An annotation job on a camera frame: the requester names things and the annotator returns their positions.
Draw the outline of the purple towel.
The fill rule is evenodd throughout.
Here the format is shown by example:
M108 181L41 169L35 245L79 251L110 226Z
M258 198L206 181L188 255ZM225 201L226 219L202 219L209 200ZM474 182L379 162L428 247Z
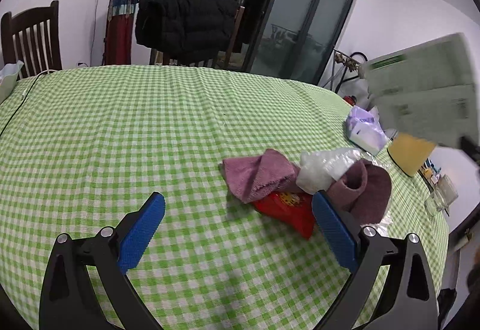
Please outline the purple towel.
M227 158L221 165L229 192L245 204L273 192L302 192L296 184L300 168L277 150L267 149L257 156Z
M391 177L386 169L366 159L356 161L332 183L327 195L342 211L360 224L379 224L391 196Z

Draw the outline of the dark wooden chair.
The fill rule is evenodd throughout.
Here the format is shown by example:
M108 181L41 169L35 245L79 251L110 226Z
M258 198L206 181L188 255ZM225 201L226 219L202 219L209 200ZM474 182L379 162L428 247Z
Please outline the dark wooden chair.
M62 70L59 44L59 0L1 18L1 49L5 64L23 63L18 78L45 70Z

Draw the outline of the purple tissue pack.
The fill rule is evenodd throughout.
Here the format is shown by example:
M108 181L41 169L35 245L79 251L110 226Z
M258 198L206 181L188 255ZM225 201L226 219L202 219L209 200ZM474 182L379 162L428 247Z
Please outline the purple tissue pack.
M378 120L359 106L349 111L345 129L346 137L371 155L377 155L389 142Z

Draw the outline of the red blue hanging cloth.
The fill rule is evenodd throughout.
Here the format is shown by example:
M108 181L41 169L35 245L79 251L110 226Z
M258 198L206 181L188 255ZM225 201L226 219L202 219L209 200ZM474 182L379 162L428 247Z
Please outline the red blue hanging cloth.
M103 65L131 64L134 19L139 0L110 0Z

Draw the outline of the green checkered tablecloth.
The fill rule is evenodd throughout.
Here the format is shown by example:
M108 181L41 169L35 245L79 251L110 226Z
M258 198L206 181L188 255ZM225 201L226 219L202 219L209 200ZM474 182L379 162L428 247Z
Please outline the green checkered tablecloth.
M165 217L128 278L165 329L312 329L348 278L309 240L233 198L223 159L347 145L320 87L192 67L83 67L1 104L1 284L30 326L55 238L91 237L153 192Z

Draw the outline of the clear drinking glass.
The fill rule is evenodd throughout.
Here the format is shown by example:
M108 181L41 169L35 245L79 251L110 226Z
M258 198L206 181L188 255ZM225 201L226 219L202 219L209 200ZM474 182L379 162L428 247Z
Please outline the clear drinking glass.
M440 212L449 215L449 207L457 198L454 183L448 175L442 175L424 202L425 210L430 217L435 217Z

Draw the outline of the dark glass sliding door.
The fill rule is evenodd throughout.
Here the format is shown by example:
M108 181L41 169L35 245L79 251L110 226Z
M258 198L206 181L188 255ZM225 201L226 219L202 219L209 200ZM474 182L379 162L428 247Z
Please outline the dark glass sliding door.
M271 0L247 72L318 84L354 0Z

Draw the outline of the red snack packet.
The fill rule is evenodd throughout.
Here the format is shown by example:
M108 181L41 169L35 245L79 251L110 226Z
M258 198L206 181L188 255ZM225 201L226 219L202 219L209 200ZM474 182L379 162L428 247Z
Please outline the red snack packet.
M305 192L272 192L252 205L259 213L288 224L303 239L311 238L316 222L312 214L312 195Z

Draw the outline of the black jacket on chair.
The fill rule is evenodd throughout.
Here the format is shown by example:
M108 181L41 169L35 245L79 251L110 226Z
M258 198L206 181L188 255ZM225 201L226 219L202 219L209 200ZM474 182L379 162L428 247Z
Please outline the black jacket on chair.
M212 59L230 44L235 0L139 0L137 44L181 64Z

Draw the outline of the clear plastic bag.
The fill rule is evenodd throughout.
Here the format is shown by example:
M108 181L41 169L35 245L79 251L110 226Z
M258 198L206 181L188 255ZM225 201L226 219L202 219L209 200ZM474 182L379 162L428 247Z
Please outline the clear plastic bag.
M305 193L314 195L319 190L329 189L354 163L367 157L367 153L356 148L303 151L296 184Z

